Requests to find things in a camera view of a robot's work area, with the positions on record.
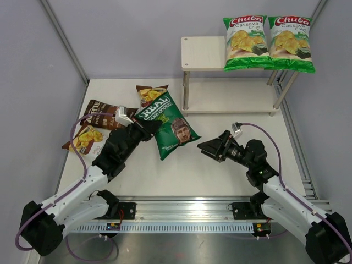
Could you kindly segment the brown Chuba cassava chips bag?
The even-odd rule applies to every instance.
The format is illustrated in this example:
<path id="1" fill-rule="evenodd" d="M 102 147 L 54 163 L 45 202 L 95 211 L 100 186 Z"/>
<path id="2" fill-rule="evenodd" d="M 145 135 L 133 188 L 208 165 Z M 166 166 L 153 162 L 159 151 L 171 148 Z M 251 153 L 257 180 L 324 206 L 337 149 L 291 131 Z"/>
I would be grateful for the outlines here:
<path id="1" fill-rule="evenodd" d="M 137 93 L 140 97 L 140 110 L 149 106 L 156 98 L 167 92 L 169 85 L 159 87 L 136 85 Z"/>

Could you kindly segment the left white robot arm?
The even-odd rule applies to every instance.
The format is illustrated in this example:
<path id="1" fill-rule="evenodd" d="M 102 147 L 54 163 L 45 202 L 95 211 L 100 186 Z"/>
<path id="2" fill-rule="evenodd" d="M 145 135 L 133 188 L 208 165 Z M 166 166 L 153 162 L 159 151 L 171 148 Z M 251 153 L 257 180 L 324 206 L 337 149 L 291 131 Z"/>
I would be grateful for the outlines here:
<path id="1" fill-rule="evenodd" d="M 22 212 L 16 247 L 23 237 L 40 256 L 53 252 L 75 228 L 98 217 L 114 218 L 119 212 L 118 198 L 103 189 L 124 168 L 125 162 L 142 141 L 149 141 L 162 122 L 134 119 L 126 128 L 110 132 L 101 153 L 83 175 L 61 192 L 36 203 L 30 201 Z"/>

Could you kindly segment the green Chuba cassava chips bag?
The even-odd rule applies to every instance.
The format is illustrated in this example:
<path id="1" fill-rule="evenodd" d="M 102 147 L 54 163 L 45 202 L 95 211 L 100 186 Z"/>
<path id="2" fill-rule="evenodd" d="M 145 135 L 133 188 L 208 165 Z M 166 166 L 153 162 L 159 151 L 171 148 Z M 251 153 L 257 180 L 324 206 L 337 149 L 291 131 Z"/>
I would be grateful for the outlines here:
<path id="1" fill-rule="evenodd" d="M 309 40 L 312 18 L 295 15 L 270 16 L 270 70 L 314 73 Z"/>

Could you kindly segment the dark green Real chips bag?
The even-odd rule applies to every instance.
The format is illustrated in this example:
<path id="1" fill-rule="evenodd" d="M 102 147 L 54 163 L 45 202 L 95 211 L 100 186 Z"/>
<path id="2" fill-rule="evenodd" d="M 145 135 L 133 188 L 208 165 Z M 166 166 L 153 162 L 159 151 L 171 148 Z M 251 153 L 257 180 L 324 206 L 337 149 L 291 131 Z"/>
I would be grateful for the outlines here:
<path id="1" fill-rule="evenodd" d="M 177 147 L 201 138 L 184 118 L 169 92 L 158 96 L 149 106 L 139 111 L 136 117 L 162 122 L 155 133 L 161 160 L 165 160 Z"/>

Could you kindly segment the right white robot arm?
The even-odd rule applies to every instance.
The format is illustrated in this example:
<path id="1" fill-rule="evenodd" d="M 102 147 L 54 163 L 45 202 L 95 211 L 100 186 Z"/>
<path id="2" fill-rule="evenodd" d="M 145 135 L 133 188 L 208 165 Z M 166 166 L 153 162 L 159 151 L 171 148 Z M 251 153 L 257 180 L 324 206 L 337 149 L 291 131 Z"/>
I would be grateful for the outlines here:
<path id="1" fill-rule="evenodd" d="M 225 130 L 215 139 L 198 144 L 198 148 L 217 162 L 230 159 L 247 168 L 248 181 L 258 189 L 250 198 L 250 213 L 278 222 L 303 244 L 314 263 L 351 258 L 351 236 L 344 217 L 318 207 L 286 183 L 281 156 L 278 169 L 274 169 L 261 140 L 252 139 L 242 146 Z"/>

